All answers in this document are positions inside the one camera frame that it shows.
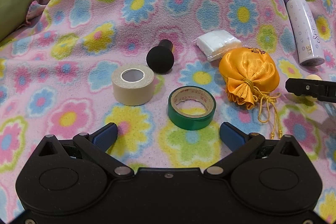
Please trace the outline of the green tape roll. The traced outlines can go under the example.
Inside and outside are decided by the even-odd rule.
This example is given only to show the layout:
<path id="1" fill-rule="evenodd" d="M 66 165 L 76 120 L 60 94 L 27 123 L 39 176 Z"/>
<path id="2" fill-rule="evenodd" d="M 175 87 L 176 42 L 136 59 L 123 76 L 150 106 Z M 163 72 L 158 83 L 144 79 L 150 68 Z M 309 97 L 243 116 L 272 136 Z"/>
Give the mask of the green tape roll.
<path id="1" fill-rule="evenodd" d="M 186 101 L 198 102 L 203 106 L 200 110 L 182 110 L 179 105 Z M 207 127 L 215 114 L 217 103 L 213 95 L 198 86 L 182 86 L 169 95 L 167 113 L 177 127 L 184 130 L 196 131 Z"/>

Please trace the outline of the orange satin drawstring pouch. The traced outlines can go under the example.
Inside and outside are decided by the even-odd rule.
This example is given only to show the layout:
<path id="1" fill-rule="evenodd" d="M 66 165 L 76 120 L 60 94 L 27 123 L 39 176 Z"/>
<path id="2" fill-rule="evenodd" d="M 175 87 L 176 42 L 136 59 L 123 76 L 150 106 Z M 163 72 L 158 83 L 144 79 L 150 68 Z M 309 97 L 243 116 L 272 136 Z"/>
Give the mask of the orange satin drawstring pouch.
<path id="1" fill-rule="evenodd" d="M 280 76 L 272 57 L 258 48 L 235 48 L 224 54 L 219 73 L 226 83 L 228 100 L 247 110 L 258 107 L 258 120 L 268 123 L 273 118 L 270 138 L 283 136 L 276 106 L 281 93 L 276 92 Z"/>

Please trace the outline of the beige tape roll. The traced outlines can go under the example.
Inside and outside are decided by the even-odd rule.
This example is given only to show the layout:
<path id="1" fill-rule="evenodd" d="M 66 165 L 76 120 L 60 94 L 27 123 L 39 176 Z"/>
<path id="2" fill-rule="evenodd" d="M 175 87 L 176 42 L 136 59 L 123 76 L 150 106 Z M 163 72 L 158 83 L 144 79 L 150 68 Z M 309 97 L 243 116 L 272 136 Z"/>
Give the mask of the beige tape roll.
<path id="1" fill-rule="evenodd" d="M 117 102 L 127 106 L 143 105 L 153 97 L 154 72 L 145 65 L 124 65 L 112 73 L 112 85 Z"/>

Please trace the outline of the white tissue pack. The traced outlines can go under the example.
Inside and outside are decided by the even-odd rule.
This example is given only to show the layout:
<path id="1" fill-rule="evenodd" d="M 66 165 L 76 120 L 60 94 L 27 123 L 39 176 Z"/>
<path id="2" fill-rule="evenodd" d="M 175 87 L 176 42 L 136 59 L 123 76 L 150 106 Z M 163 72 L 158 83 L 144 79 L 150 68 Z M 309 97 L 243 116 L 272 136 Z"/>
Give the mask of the white tissue pack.
<path id="1" fill-rule="evenodd" d="M 197 37 L 195 43 L 209 62 L 218 60 L 228 51 L 243 46 L 238 38 L 225 30 L 207 32 Z"/>

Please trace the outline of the purple white thermos bottle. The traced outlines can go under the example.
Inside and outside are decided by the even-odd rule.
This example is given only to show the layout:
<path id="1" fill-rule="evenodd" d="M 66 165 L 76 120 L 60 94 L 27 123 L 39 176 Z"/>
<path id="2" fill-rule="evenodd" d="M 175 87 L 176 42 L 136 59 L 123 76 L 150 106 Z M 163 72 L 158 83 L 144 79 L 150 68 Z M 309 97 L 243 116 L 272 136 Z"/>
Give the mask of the purple white thermos bottle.
<path id="1" fill-rule="evenodd" d="M 284 0 L 294 33 L 299 64 L 316 67 L 325 62 L 317 25 L 306 0 Z"/>

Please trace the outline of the black foam ball attachment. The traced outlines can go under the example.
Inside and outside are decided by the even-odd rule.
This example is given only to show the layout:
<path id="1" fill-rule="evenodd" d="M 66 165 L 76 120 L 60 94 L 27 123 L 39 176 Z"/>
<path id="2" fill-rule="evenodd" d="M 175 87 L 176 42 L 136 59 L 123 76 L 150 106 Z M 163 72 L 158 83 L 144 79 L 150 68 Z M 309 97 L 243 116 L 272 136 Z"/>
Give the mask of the black foam ball attachment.
<path id="1" fill-rule="evenodd" d="M 153 47 L 146 56 L 148 67 L 155 73 L 167 73 L 174 65 L 174 55 L 172 53 L 173 44 L 170 40 L 163 39 Z"/>

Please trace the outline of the green cushion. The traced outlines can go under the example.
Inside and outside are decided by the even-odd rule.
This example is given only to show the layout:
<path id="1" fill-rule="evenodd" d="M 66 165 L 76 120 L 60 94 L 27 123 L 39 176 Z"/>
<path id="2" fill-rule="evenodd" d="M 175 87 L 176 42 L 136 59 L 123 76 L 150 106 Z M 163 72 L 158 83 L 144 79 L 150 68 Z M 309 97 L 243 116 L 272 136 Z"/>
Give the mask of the green cushion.
<path id="1" fill-rule="evenodd" d="M 34 0 L 1 0 L 1 40 L 26 22 Z"/>

